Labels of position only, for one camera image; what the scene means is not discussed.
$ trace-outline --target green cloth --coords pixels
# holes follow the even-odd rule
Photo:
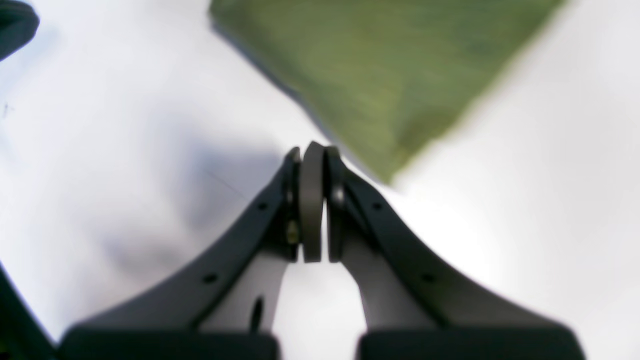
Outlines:
[[[561,0],[214,0],[216,27],[382,181]]]

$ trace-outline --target black object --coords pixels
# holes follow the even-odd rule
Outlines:
[[[234,225],[199,258],[135,299],[77,324],[54,356],[280,358],[277,340],[269,335],[280,283],[299,244],[305,261],[319,261],[323,199],[330,261],[345,265],[362,296],[368,332],[360,340],[359,359],[584,359],[571,330],[455,271],[404,225],[380,193],[344,166],[336,147],[317,143],[304,161],[293,149]],[[11,294],[0,297],[2,314],[8,308],[22,314],[2,328],[10,349],[22,354],[33,346],[38,351],[25,359],[48,357],[51,346],[37,336],[8,283],[0,286]]]
[[[29,5],[0,0],[0,61],[31,41],[38,25],[40,20]]]

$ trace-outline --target white table surface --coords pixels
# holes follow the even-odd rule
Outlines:
[[[0,63],[0,260],[51,337],[212,243],[284,154],[328,144],[211,31],[208,0],[38,0]],[[378,186],[484,286],[640,359],[640,1],[569,1],[445,138]],[[290,265],[286,360],[351,359],[342,265]]]

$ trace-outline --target white surface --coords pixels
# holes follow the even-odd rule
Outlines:
[[[209,28],[208,2],[32,1],[0,63],[0,259],[54,339],[206,248],[294,145],[327,143]],[[570,2],[463,124],[381,190],[443,258],[640,359],[640,3]],[[285,359],[350,359],[341,265],[291,265]]]

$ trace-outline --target green fabric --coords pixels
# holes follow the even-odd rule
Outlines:
[[[213,0],[218,29],[382,181],[561,0]]]

